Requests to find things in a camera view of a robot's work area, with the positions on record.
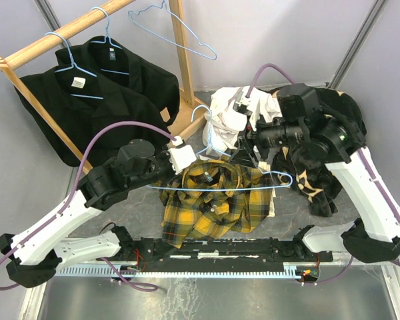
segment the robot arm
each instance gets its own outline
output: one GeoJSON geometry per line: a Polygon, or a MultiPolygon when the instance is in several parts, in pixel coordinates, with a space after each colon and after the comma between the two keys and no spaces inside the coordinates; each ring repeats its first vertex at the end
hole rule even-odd
{"type": "Polygon", "coordinates": [[[266,159],[271,147],[302,145],[338,178],[361,217],[344,225],[310,228],[303,236],[306,247],[315,253],[348,251],[366,263],[396,259],[400,255],[400,207],[380,180],[357,124],[320,103],[315,90],[303,83],[282,88],[277,100],[282,118],[272,123],[252,119],[255,113],[246,112],[249,108],[243,100],[235,104],[236,111],[256,122],[256,130],[243,132],[240,138],[250,160],[257,161],[255,146],[266,159]]]}
{"type": "Polygon", "coordinates": [[[132,254],[133,240],[124,227],[116,226],[104,234],[86,239],[70,241],[65,238],[84,222],[125,200],[130,190],[157,181],[166,183],[196,160],[192,147],[184,144],[180,137],[173,146],[154,156],[155,150],[150,142],[132,140],[120,148],[116,157],[92,169],[80,180],[78,190],[64,213],[58,211],[67,198],[24,232],[0,236],[3,254],[18,246],[6,266],[9,278],[24,287],[35,287],[76,263],[100,257],[127,259],[132,254]],[[30,240],[18,244],[54,216],[56,219],[30,240]]]}
{"type": "MultiPolygon", "coordinates": [[[[366,263],[396,259],[400,255],[400,221],[392,214],[389,204],[396,207],[399,215],[400,208],[380,181],[387,193],[387,198],[384,197],[365,167],[364,159],[372,174],[379,176],[357,125],[327,106],[320,106],[314,90],[304,84],[283,88],[277,98],[283,117],[272,123],[258,119],[257,112],[243,104],[248,99],[240,97],[236,101],[235,109],[256,125],[246,126],[239,135],[238,150],[233,153],[232,161],[256,166],[256,148],[261,158],[266,159],[270,147],[302,144],[338,178],[361,218],[339,226],[307,226],[294,238],[296,245],[302,246],[299,250],[348,251],[366,263]]],[[[64,214],[58,211],[66,200],[28,230],[18,235],[2,235],[3,254],[19,246],[7,265],[10,279],[24,287],[34,287],[76,263],[100,257],[127,260],[133,251],[133,240],[124,227],[116,226],[104,234],[76,241],[65,237],[87,220],[125,200],[130,190],[156,181],[166,183],[196,160],[191,146],[181,138],[173,144],[174,148],[154,156],[154,148],[147,141],[130,142],[115,158],[92,169],[80,180],[78,191],[64,214]],[[56,219],[18,245],[53,217],[56,219]]]]}

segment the wooden clothes rack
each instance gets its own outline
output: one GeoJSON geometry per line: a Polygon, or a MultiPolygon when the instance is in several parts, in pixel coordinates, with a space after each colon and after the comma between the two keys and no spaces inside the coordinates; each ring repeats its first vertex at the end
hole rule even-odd
{"type": "MultiPolygon", "coordinates": [[[[104,3],[101,8],[104,9],[108,15],[126,7],[128,4],[134,2],[134,0],[110,0],[104,3]]],[[[181,20],[183,20],[183,8],[182,0],[169,0],[170,10],[176,14],[181,20]]],[[[69,39],[74,35],[82,32],[88,27],[94,25],[96,22],[106,18],[105,14],[100,10],[90,11],[76,20],[68,23],[67,25],[59,28],[55,32],[60,34],[62,37],[69,39]]],[[[186,47],[187,41],[185,36],[185,29],[178,19],[172,16],[173,32],[175,34],[175,42],[179,45],[186,47]]],[[[44,106],[34,97],[30,90],[15,74],[14,70],[23,66],[24,64],[34,60],[38,56],[44,54],[50,49],[56,47],[62,43],[62,40],[54,35],[46,35],[36,42],[26,46],[25,48],[15,52],[14,54],[2,58],[0,56],[0,70],[9,78],[12,84],[21,92],[21,94],[30,102],[33,108],[42,116],[47,124],[56,132],[61,140],[68,146],[68,148],[74,153],[74,155],[81,160],[83,157],[82,152],[78,150],[75,144],[65,134],[65,132],[58,126],[56,121],[48,114],[44,106]]],[[[204,104],[201,100],[194,96],[193,82],[191,78],[191,68],[189,62],[188,51],[177,47],[179,68],[181,69],[182,76],[182,88],[181,91],[181,102],[180,111],[175,122],[168,129],[172,135],[180,135],[182,138],[187,139],[192,136],[196,130],[198,130],[205,123],[204,114],[201,112],[196,113],[196,120],[191,123],[191,112],[194,107],[204,104]]],[[[168,117],[168,114],[163,114],[162,117],[168,117]]],[[[92,165],[87,161],[83,167],[83,171],[88,173],[92,169],[92,165]]]]}

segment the white cloth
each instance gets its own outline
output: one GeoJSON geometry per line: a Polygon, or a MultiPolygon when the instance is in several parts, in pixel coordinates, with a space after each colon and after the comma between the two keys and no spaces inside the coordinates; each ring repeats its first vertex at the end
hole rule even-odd
{"type": "MultiPolygon", "coordinates": [[[[234,110],[233,106],[235,97],[240,90],[243,91],[243,96],[245,96],[248,89],[249,87],[225,87],[220,88],[212,95],[210,108],[213,116],[211,144],[222,152],[228,148],[235,149],[234,144],[237,142],[237,136],[246,127],[247,116],[234,110]]],[[[250,122],[254,130],[256,130],[256,120],[259,118],[259,114],[264,116],[266,122],[271,122],[274,117],[281,117],[277,98],[273,98],[269,93],[254,88],[250,100],[248,110],[252,111],[250,122]]],[[[208,112],[205,113],[205,118],[207,123],[203,130],[202,140],[203,144],[207,146],[211,121],[208,112]]],[[[206,154],[209,155],[211,152],[212,148],[209,147],[206,154]]]]}

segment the white tag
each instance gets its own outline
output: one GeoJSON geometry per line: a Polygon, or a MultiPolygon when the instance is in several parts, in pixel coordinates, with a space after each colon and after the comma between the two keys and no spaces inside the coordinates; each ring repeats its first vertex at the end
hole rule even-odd
{"type": "Polygon", "coordinates": [[[73,84],[71,86],[82,89],[85,86],[85,83],[85,78],[74,77],[73,84]]]}

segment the wooden pole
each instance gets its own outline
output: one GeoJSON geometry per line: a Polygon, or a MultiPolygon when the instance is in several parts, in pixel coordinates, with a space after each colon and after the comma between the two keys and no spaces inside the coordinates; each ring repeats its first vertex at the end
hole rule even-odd
{"type": "MultiPolygon", "coordinates": [[[[169,8],[182,21],[184,20],[182,0],[169,0],[169,8]]],[[[172,16],[172,24],[173,24],[173,33],[175,34],[175,42],[178,45],[187,47],[185,27],[174,16],[172,16]]],[[[182,86],[183,86],[183,91],[181,91],[181,96],[184,99],[184,101],[188,104],[188,106],[194,108],[195,97],[194,97],[193,80],[191,78],[189,52],[180,47],[177,47],[177,52],[178,52],[179,68],[181,69],[182,86]]]]}

